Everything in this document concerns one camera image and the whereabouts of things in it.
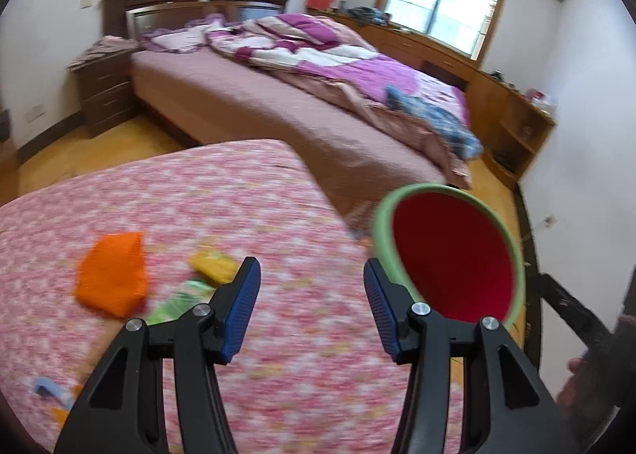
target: blue gripper pad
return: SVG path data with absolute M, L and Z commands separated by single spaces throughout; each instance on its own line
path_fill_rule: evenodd
M 373 319 L 375 320 L 375 326 L 378 327 L 378 333 L 380 334 L 384 351 L 391 356 L 393 362 L 397 362 L 401 353 L 398 336 L 398 320 L 396 320 L 395 314 L 390 307 L 389 300 L 382 288 L 378 275 L 386 279 L 384 270 L 382 270 L 381 273 L 377 273 L 373 260 L 367 260 L 365 263 L 366 297 L 369 300 L 369 305 L 371 305 L 371 312 L 373 312 Z
M 212 348 L 219 354 L 219 364 L 228 364 L 239 352 L 260 287 L 261 265 L 254 257 L 246 257 L 234 281 L 214 292 L 210 300 L 214 310 Z

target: pink bed sheet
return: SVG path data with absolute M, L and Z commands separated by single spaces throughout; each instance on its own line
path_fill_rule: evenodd
M 356 116 L 211 50 L 138 52 L 132 76 L 141 99 L 204 144 L 289 144 L 350 223 L 403 185 L 468 181 Z
M 231 142 L 74 178 L 3 206 L 0 222 L 0 389 L 47 449 L 55 402 L 33 379 L 72 387 L 104 323 L 72 295 L 77 264 L 100 236 L 142 231 L 149 310 L 188 279 L 202 239 L 262 264 L 241 352 L 217 370 L 239 452 L 390 452 L 408 367 L 382 349 L 365 251 L 285 144 Z M 164 391 L 178 452 L 170 366 Z M 459 447 L 461 402 L 453 386 L 448 452 Z

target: yellow package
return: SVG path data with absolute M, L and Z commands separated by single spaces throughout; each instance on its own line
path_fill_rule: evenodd
M 190 266 L 218 285 L 233 282 L 239 270 L 234 258 L 209 245 L 199 246 L 196 253 L 190 257 Z

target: green package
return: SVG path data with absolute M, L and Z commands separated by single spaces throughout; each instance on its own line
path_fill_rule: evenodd
M 177 291 L 173 292 L 166 301 L 160 303 L 145 317 L 145 322 L 148 325 L 156 325 L 176 320 L 198 303 L 208 303 L 214 290 L 214 287 L 210 287 L 202 281 L 185 281 L 179 284 Z

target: wooden headboard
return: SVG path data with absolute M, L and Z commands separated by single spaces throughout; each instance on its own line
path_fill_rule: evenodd
M 282 13 L 286 5 L 287 0 L 102 0 L 102 31 L 138 39 L 153 29 L 176 29 L 211 13 L 243 21 Z

